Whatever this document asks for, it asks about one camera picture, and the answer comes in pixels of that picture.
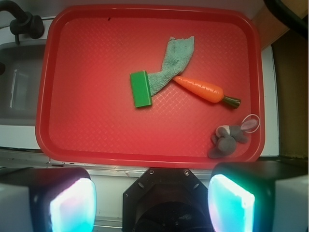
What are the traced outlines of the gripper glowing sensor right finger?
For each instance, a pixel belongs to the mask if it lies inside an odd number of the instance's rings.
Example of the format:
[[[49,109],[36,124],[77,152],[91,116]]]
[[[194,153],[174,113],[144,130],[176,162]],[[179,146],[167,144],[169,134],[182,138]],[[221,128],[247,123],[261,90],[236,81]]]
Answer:
[[[307,162],[224,162],[215,166],[208,207],[216,232],[307,232]]]

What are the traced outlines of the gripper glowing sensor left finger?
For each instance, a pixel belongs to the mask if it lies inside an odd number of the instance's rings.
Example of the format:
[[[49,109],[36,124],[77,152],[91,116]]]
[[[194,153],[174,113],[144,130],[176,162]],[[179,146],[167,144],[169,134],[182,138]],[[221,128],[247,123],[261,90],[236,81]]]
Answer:
[[[94,182],[84,168],[1,168],[2,232],[91,232]]]

